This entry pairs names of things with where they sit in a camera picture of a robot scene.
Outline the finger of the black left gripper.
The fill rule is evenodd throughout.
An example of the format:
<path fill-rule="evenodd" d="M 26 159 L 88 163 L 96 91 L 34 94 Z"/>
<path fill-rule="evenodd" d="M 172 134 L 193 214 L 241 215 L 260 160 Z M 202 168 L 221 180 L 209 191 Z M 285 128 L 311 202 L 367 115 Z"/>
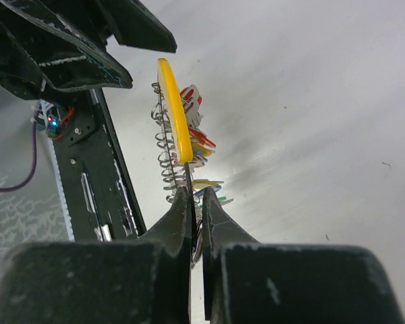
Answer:
<path fill-rule="evenodd" d="M 131 88 L 106 51 L 95 1 L 0 1 L 0 86 L 23 100 L 92 88 Z"/>

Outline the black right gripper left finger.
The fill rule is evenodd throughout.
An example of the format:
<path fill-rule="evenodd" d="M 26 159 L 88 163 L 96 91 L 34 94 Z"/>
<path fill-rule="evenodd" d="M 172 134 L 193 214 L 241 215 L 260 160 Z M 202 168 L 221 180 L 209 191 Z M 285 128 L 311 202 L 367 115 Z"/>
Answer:
<path fill-rule="evenodd" d="M 189 323 L 190 221 L 180 188 L 137 239 L 15 247 L 0 271 L 0 323 Z"/>

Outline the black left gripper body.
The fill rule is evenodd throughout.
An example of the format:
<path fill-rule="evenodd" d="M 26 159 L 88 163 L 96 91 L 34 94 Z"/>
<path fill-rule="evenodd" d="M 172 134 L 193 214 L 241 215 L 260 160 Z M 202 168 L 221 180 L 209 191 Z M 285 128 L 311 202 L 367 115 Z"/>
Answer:
<path fill-rule="evenodd" d="M 95 2 L 111 31 L 109 37 L 115 38 L 120 45 L 165 53 L 176 51 L 177 45 L 173 34 L 141 2 Z M 51 96 L 46 95 L 44 90 L 40 93 L 42 96 L 40 99 L 70 101 L 76 92 L 57 93 Z"/>

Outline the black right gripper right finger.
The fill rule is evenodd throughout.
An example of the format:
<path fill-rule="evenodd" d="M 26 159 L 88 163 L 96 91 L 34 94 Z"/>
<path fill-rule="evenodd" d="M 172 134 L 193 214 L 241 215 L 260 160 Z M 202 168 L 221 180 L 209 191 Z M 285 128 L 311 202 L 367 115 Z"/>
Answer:
<path fill-rule="evenodd" d="M 211 323 L 403 323 L 382 264 L 365 248 L 267 244 L 202 202 L 205 318 Z"/>

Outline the metal keyring with coloured keys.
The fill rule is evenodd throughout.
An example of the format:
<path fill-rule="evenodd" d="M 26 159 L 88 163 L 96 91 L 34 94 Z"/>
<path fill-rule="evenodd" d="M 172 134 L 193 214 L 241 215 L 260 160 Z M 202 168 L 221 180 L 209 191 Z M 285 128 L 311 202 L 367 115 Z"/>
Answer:
<path fill-rule="evenodd" d="M 161 149 L 157 160 L 161 167 L 166 201 L 172 203 L 177 189 L 184 187 L 193 197 L 196 219 L 196 238 L 192 247 L 191 267 L 202 256 L 203 194 L 206 188 L 218 192 L 223 181 L 195 178 L 194 171 L 204 167 L 215 154 L 217 145 L 200 128 L 202 96 L 191 84 L 179 88 L 168 60 L 157 60 L 157 81 L 151 84 L 157 103 L 151 110 L 151 119 L 160 127 L 155 139 Z"/>

